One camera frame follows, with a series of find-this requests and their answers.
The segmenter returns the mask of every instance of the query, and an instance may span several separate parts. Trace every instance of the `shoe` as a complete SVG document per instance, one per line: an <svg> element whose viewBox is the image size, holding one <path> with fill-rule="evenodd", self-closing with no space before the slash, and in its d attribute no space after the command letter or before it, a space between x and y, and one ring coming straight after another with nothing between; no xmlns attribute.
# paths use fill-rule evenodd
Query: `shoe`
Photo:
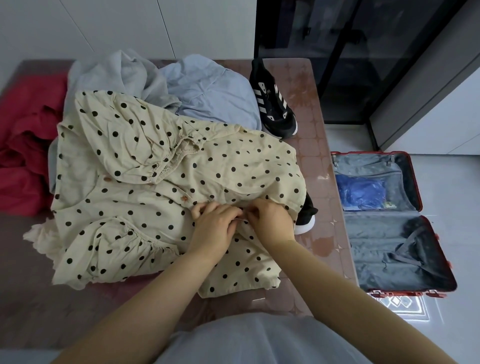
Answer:
<svg viewBox="0 0 480 364"><path fill-rule="evenodd" d="M315 225L315 214L318 212L317 208L313 207L313 202L310 196L305 196L305 202L301 208L295 223L295 235L304 234L311 230Z"/></svg>
<svg viewBox="0 0 480 364"><path fill-rule="evenodd" d="M267 71L261 58L252 61L250 85L257 97L262 131L280 139L294 136L298 131L295 114L288 107L275 78Z"/></svg>

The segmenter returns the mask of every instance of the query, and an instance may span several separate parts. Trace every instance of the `blue package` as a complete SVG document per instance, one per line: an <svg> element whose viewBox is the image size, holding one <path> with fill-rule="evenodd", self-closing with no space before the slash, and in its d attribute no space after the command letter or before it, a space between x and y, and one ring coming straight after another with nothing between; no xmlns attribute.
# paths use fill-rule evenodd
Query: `blue package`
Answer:
<svg viewBox="0 0 480 364"><path fill-rule="evenodd" d="M383 209L386 189L382 178L349 177L336 174L336 185L345 210Z"/></svg>

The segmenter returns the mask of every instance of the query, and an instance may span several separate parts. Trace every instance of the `person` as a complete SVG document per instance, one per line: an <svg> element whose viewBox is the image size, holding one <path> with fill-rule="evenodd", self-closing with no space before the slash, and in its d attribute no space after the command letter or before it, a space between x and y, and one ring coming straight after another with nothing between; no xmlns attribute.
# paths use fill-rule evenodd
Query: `person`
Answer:
<svg viewBox="0 0 480 364"><path fill-rule="evenodd" d="M454 363L402 318L295 241L280 205L242 211L217 202L192 209L187 252L55 364L75 363ZM300 293L313 317L248 313L173 334L188 303L228 249L239 217Z"/></svg>

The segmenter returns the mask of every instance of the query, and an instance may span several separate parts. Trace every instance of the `white floor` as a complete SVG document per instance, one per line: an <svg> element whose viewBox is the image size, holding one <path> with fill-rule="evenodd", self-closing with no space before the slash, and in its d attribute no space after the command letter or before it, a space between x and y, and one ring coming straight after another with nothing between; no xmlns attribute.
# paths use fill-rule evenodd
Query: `white floor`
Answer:
<svg viewBox="0 0 480 364"><path fill-rule="evenodd" d="M366 130L327 127L330 149L371 150ZM440 236L458 289L446 298L424 297L425 320L409 322L461 364L480 357L480 156L412 156L422 214Z"/></svg>

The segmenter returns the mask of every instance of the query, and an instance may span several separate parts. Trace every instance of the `red fabric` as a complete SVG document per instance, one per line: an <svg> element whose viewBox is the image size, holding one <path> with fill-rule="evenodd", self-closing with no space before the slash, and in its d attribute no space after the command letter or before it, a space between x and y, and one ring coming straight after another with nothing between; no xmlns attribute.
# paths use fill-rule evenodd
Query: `red fabric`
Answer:
<svg viewBox="0 0 480 364"><path fill-rule="evenodd" d="M0 211L32 216L50 207L47 153L66 93L66 74L26 76L1 98Z"/></svg>

